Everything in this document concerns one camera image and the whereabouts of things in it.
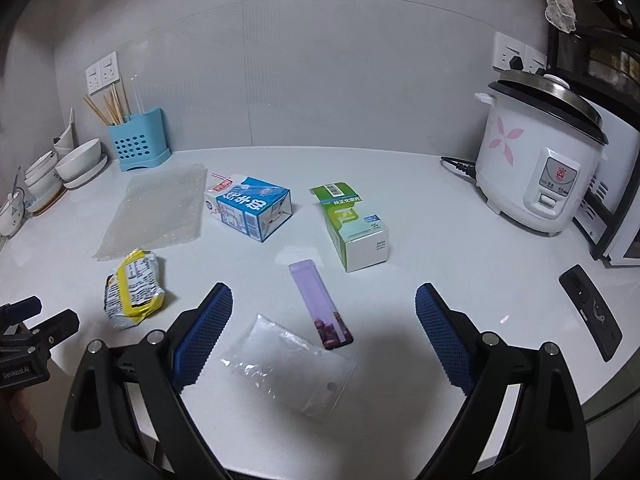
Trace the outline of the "yellow snack wrapper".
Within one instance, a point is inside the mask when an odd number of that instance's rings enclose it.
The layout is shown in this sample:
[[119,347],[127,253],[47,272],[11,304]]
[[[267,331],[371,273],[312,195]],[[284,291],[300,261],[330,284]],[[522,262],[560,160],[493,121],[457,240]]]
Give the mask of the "yellow snack wrapper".
[[114,330],[138,326],[160,310],[164,300],[160,264],[154,252],[130,252],[105,281],[103,310]]

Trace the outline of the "purple sachet box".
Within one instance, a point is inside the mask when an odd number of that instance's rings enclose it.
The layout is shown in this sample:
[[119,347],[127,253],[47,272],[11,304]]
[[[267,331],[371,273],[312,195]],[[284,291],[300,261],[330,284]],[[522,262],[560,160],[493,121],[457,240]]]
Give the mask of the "purple sachet box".
[[309,312],[314,327],[326,350],[347,346],[354,337],[337,311],[326,285],[310,259],[292,263],[288,270]]

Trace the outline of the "clear plastic zip bag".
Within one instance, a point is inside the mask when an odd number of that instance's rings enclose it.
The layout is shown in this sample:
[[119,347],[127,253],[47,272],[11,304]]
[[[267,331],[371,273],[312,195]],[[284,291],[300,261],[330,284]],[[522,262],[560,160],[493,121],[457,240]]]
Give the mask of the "clear plastic zip bag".
[[245,378],[270,399],[322,424],[334,412],[356,368],[353,360],[262,315],[220,360],[230,373]]

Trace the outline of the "green white medicine box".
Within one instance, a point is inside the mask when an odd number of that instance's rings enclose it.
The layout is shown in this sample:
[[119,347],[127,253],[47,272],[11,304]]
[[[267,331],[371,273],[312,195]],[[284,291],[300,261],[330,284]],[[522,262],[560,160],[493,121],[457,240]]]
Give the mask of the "green white medicine box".
[[323,211],[326,228],[347,273],[385,262],[390,253],[390,232],[345,182],[310,189]]

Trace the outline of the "bubble wrap sheet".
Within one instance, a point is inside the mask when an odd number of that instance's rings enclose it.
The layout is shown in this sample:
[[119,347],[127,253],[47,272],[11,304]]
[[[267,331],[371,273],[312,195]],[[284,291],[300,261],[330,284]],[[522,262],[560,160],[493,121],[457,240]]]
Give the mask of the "bubble wrap sheet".
[[192,164],[131,179],[94,258],[186,244],[201,235],[206,168]]

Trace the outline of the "blue white milk carton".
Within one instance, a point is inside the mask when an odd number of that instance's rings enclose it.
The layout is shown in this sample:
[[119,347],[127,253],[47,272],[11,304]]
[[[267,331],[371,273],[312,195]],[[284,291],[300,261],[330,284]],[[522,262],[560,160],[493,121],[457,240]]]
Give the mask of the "blue white milk carton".
[[210,174],[204,205],[211,217],[261,243],[293,214],[288,188],[242,174]]

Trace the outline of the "patterned small bowl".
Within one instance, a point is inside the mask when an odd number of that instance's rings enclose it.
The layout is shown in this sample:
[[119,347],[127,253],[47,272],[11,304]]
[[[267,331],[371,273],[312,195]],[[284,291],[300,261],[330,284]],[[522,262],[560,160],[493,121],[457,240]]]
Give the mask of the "patterned small bowl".
[[24,191],[17,188],[6,196],[1,207],[0,235],[12,237],[21,227],[25,214]]

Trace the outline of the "stacked white bowls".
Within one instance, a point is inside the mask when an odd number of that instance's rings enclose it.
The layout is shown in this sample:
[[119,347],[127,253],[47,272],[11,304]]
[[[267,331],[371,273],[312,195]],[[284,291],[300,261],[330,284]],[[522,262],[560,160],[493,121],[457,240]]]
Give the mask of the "stacked white bowls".
[[29,214],[40,214],[63,192],[63,181],[55,169],[57,164],[58,154],[48,151],[27,169],[25,208]]

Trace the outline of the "black remote control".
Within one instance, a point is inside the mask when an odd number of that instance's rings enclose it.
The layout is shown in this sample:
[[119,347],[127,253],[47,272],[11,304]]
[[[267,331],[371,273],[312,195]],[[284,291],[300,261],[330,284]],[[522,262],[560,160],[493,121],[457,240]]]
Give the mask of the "black remote control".
[[611,361],[623,333],[596,285],[579,264],[565,271],[559,283],[584,320],[601,358],[604,362]]

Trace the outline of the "white bowl on plate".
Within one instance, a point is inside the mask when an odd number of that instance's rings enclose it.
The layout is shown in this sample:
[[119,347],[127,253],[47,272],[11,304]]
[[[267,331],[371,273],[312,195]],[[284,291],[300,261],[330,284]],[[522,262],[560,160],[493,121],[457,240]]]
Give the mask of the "white bowl on plate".
[[64,188],[80,188],[96,177],[108,162],[107,154],[102,151],[100,139],[93,139],[74,148],[55,166],[63,181]]

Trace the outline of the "blue chopstick holder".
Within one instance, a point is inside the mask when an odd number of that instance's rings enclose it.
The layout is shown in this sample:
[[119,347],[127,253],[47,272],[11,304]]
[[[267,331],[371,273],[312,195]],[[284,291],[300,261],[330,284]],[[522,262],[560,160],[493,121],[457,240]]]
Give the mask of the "blue chopstick holder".
[[108,132],[122,172],[154,168],[171,156],[159,107],[134,115],[124,124],[109,126]]

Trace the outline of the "wooden chopsticks bundle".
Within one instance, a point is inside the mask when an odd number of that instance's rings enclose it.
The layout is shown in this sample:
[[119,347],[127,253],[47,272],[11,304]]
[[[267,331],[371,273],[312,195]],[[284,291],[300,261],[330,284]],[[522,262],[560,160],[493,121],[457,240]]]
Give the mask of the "wooden chopsticks bundle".
[[104,96],[101,96],[103,107],[88,94],[84,95],[84,102],[107,127],[125,125],[132,114],[124,83],[121,79],[111,82],[105,91]]

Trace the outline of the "left wall socket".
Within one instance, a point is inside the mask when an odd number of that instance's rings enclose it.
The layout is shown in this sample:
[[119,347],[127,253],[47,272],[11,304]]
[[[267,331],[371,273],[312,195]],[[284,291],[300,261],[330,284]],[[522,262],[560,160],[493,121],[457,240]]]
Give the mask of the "left wall socket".
[[110,84],[120,81],[117,53],[105,55],[85,70],[86,86],[89,96],[104,90]]

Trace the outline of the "wall socket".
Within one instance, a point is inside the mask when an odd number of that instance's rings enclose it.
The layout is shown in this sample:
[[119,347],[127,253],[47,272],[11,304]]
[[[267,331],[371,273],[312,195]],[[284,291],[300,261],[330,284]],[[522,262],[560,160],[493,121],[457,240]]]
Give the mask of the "wall socket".
[[117,53],[105,55],[85,70],[86,86],[89,96],[104,90],[110,84],[120,81]]
[[541,74],[547,69],[547,55],[502,32],[495,32],[491,65],[495,70],[522,70]]

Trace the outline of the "right wall socket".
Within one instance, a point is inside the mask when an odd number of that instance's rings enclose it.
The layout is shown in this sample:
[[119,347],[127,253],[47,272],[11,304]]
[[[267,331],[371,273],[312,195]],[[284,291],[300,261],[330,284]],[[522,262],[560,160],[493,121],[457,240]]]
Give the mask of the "right wall socket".
[[541,74],[547,69],[547,55],[502,32],[495,32],[491,65],[495,70],[522,70]]

